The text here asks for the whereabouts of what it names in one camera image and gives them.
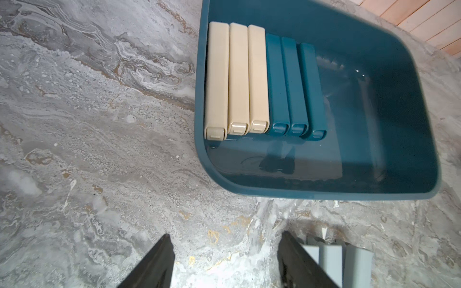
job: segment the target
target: teal plastic tub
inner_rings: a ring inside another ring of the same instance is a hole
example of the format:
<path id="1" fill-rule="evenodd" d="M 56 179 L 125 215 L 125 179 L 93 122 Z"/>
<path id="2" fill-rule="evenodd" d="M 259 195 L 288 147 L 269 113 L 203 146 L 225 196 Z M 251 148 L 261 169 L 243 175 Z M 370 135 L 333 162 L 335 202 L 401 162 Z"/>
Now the teal plastic tub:
<path id="1" fill-rule="evenodd" d="M 328 131 L 320 141 L 247 134 L 203 138 L 210 21 L 264 27 L 315 47 Z M 210 175 L 243 195 L 323 200 L 427 199 L 440 165 L 413 59 L 391 33 L 309 0 L 204 0 L 195 147 Z"/>

